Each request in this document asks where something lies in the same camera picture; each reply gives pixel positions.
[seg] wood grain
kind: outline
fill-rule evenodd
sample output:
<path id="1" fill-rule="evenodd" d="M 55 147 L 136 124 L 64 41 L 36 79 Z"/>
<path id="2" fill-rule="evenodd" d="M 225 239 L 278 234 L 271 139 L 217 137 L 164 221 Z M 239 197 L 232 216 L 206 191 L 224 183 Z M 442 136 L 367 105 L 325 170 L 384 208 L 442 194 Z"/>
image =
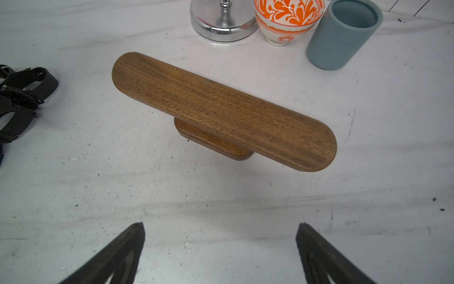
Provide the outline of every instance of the wood grain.
<path id="1" fill-rule="evenodd" d="M 296 170 L 324 169 L 336 155 L 326 124 L 152 57 L 120 56 L 112 80 L 135 100 Z"/>
<path id="2" fill-rule="evenodd" d="M 194 127 L 178 118 L 174 120 L 178 132 L 186 139 L 199 143 L 213 151 L 237 161 L 243 161 L 252 156 L 254 152 L 241 148 L 225 139 L 219 138 L 200 128 Z"/>

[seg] cylindrical container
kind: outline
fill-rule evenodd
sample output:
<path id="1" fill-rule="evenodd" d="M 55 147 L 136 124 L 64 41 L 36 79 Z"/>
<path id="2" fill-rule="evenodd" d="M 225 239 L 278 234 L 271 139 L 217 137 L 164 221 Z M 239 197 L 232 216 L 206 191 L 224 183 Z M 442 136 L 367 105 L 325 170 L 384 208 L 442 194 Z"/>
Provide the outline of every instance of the cylindrical container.
<path id="1" fill-rule="evenodd" d="M 380 8 L 370 0 L 332 0 L 307 46 L 313 65 L 343 67 L 383 22 Z"/>

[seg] chrome metal base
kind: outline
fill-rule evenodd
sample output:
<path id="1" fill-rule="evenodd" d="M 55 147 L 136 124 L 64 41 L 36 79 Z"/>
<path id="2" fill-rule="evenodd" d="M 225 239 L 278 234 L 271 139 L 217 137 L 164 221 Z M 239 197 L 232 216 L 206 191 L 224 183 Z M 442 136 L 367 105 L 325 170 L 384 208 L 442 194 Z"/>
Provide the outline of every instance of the chrome metal base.
<path id="1" fill-rule="evenodd" d="M 215 41 L 236 41 L 257 29 L 252 0 L 192 0 L 191 22 L 202 36 Z"/>

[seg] ceramic bowl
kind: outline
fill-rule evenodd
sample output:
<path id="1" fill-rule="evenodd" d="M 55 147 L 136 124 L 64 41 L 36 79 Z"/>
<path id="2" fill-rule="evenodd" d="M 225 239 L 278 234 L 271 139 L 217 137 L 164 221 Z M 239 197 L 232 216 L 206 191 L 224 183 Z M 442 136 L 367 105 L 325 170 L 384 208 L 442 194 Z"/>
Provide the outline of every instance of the ceramic bowl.
<path id="1" fill-rule="evenodd" d="M 272 45 L 286 45 L 311 29 L 324 0 L 254 0 L 257 24 Z"/>

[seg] wooden stand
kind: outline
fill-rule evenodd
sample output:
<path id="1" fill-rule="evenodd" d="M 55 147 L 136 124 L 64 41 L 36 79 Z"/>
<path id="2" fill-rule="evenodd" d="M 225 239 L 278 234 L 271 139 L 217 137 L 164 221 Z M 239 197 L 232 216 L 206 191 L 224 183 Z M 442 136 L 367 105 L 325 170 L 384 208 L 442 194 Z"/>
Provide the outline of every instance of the wooden stand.
<path id="1" fill-rule="evenodd" d="M 178 132 L 184 138 L 199 143 L 200 145 L 205 146 L 231 159 L 237 161 L 246 160 L 254 153 L 233 143 L 230 143 L 222 138 L 219 138 L 214 134 L 194 127 L 182 120 L 179 120 L 178 118 L 175 118 L 174 122 Z"/>
<path id="2" fill-rule="evenodd" d="M 324 123 L 152 57 L 122 55 L 112 80 L 124 94 L 174 116 L 182 136 L 229 158 L 256 152 L 313 172 L 336 155 L 336 138 Z"/>

